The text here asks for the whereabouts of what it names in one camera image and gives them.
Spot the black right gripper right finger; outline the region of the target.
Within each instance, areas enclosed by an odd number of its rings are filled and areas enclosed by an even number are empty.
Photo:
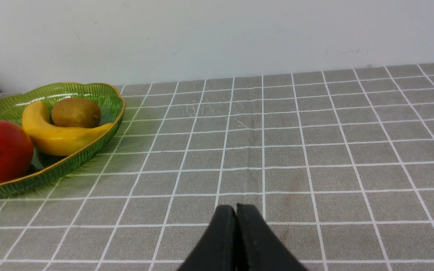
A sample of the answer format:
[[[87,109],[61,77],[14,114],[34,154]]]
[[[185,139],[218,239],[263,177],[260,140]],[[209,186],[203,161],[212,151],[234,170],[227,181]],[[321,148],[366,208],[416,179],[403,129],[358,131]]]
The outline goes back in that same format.
[[[238,271],[306,271],[264,221],[258,209],[237,204],[239,237],[236,241]]]

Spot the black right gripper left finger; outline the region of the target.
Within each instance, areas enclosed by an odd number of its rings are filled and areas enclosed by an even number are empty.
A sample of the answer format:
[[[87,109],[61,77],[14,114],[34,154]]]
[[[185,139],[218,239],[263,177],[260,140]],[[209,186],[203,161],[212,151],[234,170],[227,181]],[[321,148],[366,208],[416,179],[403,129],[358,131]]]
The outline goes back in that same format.
[[[217,206],[210,224],[179,271],[234,271],[236,215],[231,206]]]

